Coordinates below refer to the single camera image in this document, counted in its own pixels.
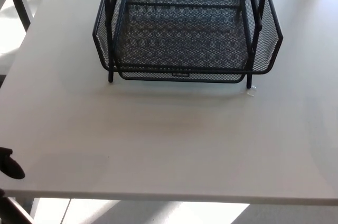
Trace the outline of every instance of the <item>small label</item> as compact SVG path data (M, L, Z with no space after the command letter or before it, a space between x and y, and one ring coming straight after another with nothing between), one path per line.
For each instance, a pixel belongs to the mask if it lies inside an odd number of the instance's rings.
M190 77L189 73L179 73L179 72L174 72L171 74L174 77Z

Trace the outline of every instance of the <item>desk leg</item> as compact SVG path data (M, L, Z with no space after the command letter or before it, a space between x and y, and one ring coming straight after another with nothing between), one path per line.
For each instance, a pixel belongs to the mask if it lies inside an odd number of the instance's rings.
M33 15L28 6L28 1L27 0L13 0L13 2L17 10L17 13L19 14L22 25L25 28L25 31L27 32L33 20Z
M33 218L12 198L0 198L3 224L34 224Z

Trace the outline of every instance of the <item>desk surface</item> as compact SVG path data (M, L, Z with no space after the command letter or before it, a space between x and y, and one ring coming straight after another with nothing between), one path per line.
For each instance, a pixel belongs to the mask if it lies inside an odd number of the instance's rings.
M8 196L338 204L338 0L274 0L275 67L237 85L107 82L100 0L43 0L0 90Z

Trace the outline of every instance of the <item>black clip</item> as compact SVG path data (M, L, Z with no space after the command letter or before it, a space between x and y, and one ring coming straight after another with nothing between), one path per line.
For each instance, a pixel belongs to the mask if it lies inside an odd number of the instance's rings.
M21 166L11 158L13 150L0 147L0 171L14 179L25 178L25 172Z

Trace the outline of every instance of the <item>mesh basket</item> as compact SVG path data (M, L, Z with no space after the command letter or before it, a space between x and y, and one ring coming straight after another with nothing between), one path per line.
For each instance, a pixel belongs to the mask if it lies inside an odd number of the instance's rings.
M93 38L125 79L236 83L267 73L283 36L272 0L101 0Z

